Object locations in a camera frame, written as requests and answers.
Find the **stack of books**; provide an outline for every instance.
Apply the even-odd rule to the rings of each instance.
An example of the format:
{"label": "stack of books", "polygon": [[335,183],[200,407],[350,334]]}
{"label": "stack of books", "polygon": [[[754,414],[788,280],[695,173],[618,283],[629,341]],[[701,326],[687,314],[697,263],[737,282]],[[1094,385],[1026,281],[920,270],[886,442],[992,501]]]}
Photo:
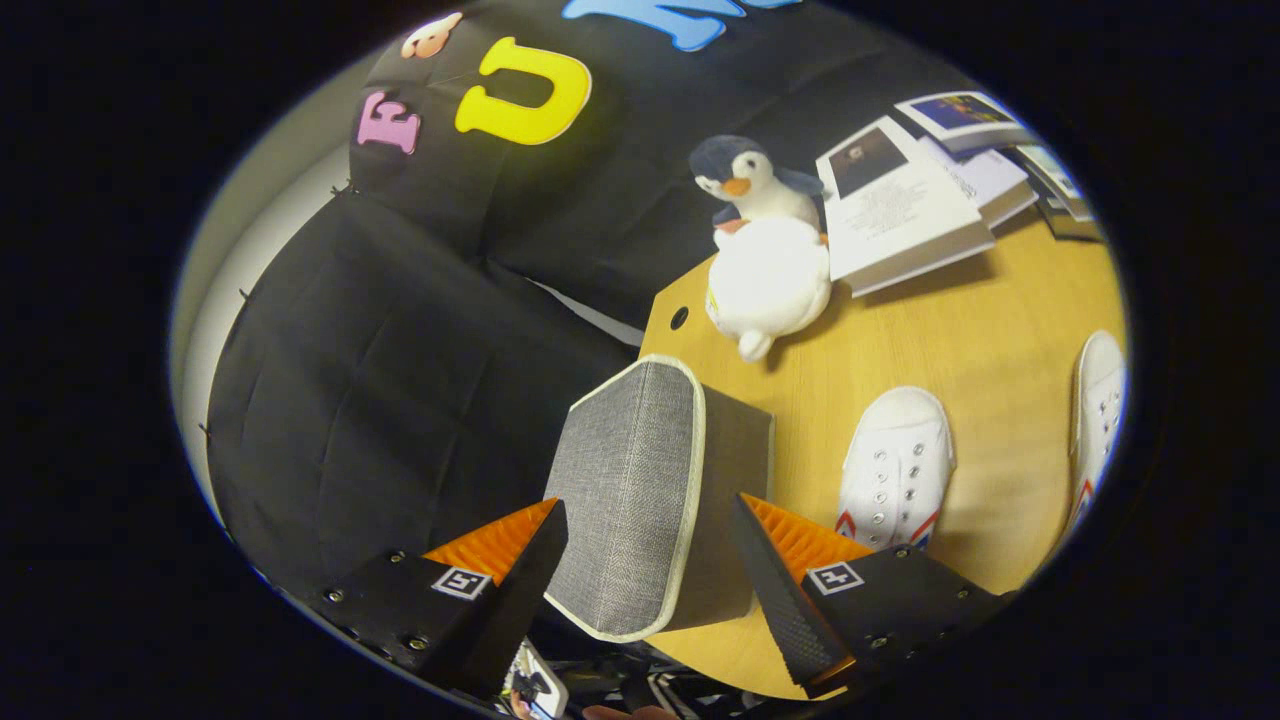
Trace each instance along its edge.
{"label": "stack of books", "polygon": [[1041,195],[1041,215],[1059,238],[1102,241],[1084,196],[1071,177],[1048,150],[1039,145],[1019,145],[1014,152],[1030,172]]}
{"label": "stack of books", "polygon": [[831,279],[854,297],[995,246],[992,228],[1036,204],[1028,174],[993,150],[1032,135],[977,92],[896,105],[929,135],[883,117],[817,160]]}

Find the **foam letter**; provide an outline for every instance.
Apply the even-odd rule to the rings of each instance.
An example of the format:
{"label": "foam letter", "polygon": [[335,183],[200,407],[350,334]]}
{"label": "foam letter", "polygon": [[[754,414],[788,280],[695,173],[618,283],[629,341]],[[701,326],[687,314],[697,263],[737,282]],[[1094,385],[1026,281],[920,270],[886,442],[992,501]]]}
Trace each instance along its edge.
{"label": "foam letter", "polygon": [[796,3],[803,3],[804,0],[740,0],[740,1],[753,8],[763,8],[768,10],[772,8],[781,8],[783,5],[795,5]]}
{"label": "foam letter", "polygon": [[570,0],[561,12],[566,19],[582,15],[613,15],[625,20],[660,29],[671,36],[677,50],[692,53],[707,47],[724,32],[724,23],[716,18],[690,18],[668,8],[719,13],[741,18],[746,13],[730,0]]}
{"label": "foam letter", "polygon": [[435,55],[444,47],[444,44],[449,40],[449,31],[457,27],[461,19],[462,13],[453,13],[447,18],[417,28],[413,31],[413,35],[404,40],[404,45],[401,45],[401,58],[412,58],[413,55],[430,58]]}
{"label": "foam letter", "polygon": [[383,102],[385,92],[375,92],[365,100],[365,111],[360,115],[360,129],[356,131],[356,142],[364,145],[385,142],[398,145],[406,155],[413,154],[417,145],[417,128],[422,124],[422,118],[410,115],[403,120],[397,119],[407,109],[399,102]]}
{"label": "foam letter", "polygon": [[591,72],[568,55],[522,47],[515,37],[493,44],[480,60],[480,74],[509,69],[543,76],[552,81],[552,96],[541,108],[526,108],[489,97],[479,85],[467,90],[453,117],[458,132],[483,129],[521,145],[541,145],[554,140],[573,124],[591,96]]}

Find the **blue letter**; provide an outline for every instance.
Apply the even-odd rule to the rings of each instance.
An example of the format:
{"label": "blue letter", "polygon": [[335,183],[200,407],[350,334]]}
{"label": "blue letter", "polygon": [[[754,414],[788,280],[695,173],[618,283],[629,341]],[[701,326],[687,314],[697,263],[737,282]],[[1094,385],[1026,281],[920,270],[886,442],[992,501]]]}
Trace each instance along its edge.
{"label": "blue letter", "polygon": [[[778,3],[778,0],[758,1]],[[735,18],[746,14],[730,0],[570,0],[561,17],[572,20],[582,15],[600,14],[637,22],[671,35],[671,44],[676,50],[685,53],[707,47],[724,32],[724,23],[716,18],[690,18],[668,8],[719,13]]]}

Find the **wooden table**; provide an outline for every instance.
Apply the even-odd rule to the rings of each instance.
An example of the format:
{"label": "wooden table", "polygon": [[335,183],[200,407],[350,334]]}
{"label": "wooden table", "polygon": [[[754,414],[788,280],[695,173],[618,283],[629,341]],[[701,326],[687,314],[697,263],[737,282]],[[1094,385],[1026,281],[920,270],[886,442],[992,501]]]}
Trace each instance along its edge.
{"label": "wooden table", "polygon": [[[995,249],[879,292],[855,300],[835,286],[814,324],[758,364],[740,360],[703,309],[708,259],[654,299],[640,354],[676,356],[705,386],[773,413],[773,502],[831,528],[863,410],[896,386],[933,392],[957,468],[929,555],[989,592],[1018,588],[1066,520],[1076,356],[1100,328],[1124,347],[1125,322],[1106,246],[1055,240],[1034,209],[997,231]],[[681,307],[689,319],[672,329]],[[805,697],[759,607],[649,642],[731,685]]]}

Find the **orange foam pad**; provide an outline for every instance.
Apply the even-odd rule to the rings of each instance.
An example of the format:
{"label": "orange foam pad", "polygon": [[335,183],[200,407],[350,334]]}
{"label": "orange foam pad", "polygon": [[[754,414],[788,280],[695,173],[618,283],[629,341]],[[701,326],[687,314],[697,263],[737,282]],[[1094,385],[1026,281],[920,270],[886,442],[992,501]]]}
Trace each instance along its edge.
{"label": "orange foam pad", "polygon": [[550,497],[442,544],[422,557],[493,577],[500,585],[534,533],[550,515],[558,498]]}
{"label": "orange foam pad", "polygon": [[760,521],[764,534],[769,537],[773,550],[782,559],[796,584],[804,579],[805,570],[858,560],[872,553],[869,547],[823,528],[813,520],[745,492],[741,495],[748,507]]}

